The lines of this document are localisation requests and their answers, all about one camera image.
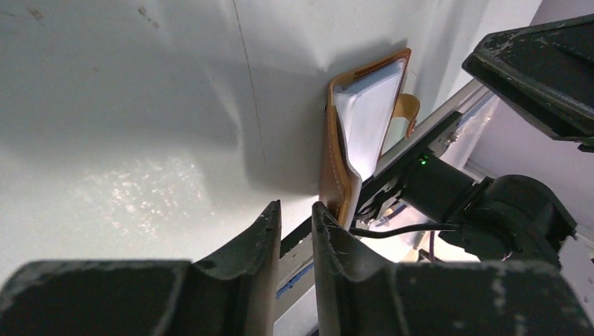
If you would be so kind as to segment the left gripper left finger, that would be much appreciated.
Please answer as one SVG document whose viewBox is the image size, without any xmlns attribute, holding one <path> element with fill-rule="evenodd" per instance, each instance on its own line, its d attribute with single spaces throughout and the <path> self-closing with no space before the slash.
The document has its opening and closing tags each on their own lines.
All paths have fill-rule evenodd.
<svg viewBox="0 0 594 336">
<path fill-rule="evenodd" d="M 29 262 L 1 289 L 1 334 L 271 335 L 281 226 L 273 201 L 197 262 Z"/>
</svg>

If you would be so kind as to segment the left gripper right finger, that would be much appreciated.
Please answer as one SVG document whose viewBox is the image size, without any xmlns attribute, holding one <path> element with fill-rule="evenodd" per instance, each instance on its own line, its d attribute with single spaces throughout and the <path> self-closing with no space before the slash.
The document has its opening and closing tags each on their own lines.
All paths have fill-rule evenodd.
<svg viewBox="0 0 594 336">
<path fill-rule="evenodd" d="M 592 335 L 559 270 L 539 261 L 395 263 L 312 205 L 321 335 Z"/>
</svg>

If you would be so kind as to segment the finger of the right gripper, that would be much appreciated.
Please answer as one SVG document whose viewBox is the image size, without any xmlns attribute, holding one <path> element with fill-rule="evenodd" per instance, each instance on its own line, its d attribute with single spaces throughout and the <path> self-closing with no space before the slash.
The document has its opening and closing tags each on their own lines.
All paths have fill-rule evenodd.
<svg viewBox="0 0 594 336">
<path fill-rule="evenodd" d="M 548 137 L 593 140 L 593 15 L 488 34 L 462 68 Z"/>
</svg>

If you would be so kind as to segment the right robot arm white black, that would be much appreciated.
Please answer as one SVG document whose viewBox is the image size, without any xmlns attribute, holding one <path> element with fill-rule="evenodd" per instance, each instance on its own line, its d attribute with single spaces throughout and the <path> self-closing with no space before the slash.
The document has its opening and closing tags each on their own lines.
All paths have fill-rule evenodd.
<svg viewBox="0 0 594 336">
<path fill-rule="evenodd" d="M 555 141 L 593 151 L 593 16 L 500 31 L 485 36 L 462 68 Z M 427 224 L 374 232 L 355 226 L 353 235 L 384 239 L 433 231 L 480 260 L 543 260 L 559 265 L 576 221 L 554 192 L 523 175 L 470 176 L 438 157 L 462 119 L 445 118 L 364 184 L 356 221 L 379 218 L 391 201 L 425 215 Z"/>
</svg>

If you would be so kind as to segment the brown leather card holder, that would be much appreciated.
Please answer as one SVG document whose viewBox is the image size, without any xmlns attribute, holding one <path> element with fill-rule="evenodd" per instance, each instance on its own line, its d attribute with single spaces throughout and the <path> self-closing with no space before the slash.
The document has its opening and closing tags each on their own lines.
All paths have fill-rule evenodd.
<svg viewBox="0 0 594 336">
<path fill-rule="evenodd" d="M 406 139 L 414 132 L 420 100 L 401 91 L 411 55 L 404 48 L 329 83 L 319 200 L 345 229 L 354 220 L 363 182 L 382 157 L 391 121 L 407 122 Z"/>
</svg>

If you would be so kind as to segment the right aluminium frame post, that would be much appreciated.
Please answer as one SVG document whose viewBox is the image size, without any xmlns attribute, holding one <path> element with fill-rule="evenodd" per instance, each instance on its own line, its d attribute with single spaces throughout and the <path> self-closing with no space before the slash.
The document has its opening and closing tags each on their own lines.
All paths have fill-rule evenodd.
<svg viewBox="0 0 594 336">
<path fill-rule="evenodd" d="M 455 126 L 460 127 L 462 122 L 466 122 L 478 109 L 481 109 L 481 104 L 488 102 L 493 96 L 493 93 L 484 84 L 477 79 L 472 79 L 422 120 L 407 139 L 402 139 L 392 146 L 380 158 L 373 176 L 379 177 L 388 170 L 392 164 L 400 160 L 415 144 L 427 137 L 433 129 L 454 112 L 462 115 L 459 117 L 460 121 L 454 122 Z"/>
</svg>

